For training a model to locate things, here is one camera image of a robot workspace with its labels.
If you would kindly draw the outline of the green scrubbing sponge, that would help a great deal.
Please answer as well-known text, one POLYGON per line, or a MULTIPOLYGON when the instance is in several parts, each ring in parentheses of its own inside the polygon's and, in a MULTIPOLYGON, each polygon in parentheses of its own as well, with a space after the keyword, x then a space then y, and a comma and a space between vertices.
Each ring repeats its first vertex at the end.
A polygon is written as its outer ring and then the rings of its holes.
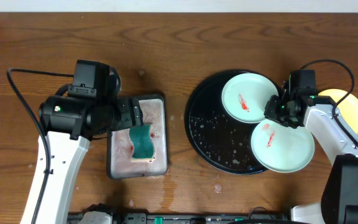
POLYGON ((150 129, 150 124, 144 124, 129 130, 129 137, 133 145, 132 160, 151 161, 154 158, 155 149, 150 129))

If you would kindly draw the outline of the yellow plate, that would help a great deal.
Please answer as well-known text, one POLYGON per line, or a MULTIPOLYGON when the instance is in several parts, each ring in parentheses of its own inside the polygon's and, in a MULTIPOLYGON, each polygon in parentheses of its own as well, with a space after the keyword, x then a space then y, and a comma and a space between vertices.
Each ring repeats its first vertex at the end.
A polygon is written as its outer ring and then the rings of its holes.
MULTIPOLYGON (((330 96, 338 102, 347 92, 340 89, 327 89, 319 92, 319 96, 330 96)), ((352 130, 358 135, 358 99, 350 94, 338 106, 341 115, 352 130)))

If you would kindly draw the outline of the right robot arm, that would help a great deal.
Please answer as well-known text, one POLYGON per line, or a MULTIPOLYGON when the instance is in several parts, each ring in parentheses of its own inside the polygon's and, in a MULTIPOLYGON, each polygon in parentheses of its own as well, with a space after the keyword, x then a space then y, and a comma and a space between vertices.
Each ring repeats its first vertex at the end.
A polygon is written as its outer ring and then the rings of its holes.
POLYGON ((283 95, 269 99, 264 115, 282 126, 306 128, 332 164, 320 202, 293 207, 291 222, 358 223, 358 135, 337 103, 318 94, 315 72, 291 72, 283 95))

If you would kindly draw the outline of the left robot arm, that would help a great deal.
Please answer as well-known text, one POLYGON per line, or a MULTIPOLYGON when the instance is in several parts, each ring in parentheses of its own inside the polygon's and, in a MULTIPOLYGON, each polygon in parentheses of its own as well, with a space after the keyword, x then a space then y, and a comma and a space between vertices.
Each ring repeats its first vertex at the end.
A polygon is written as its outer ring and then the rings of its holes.
POLYGON ((121 79, 114 68, 78 60, 71 77, 34 120, 39 152, 22 223, 65 223, 92 137, 143 124, 138 99, 117 97, 121 79))

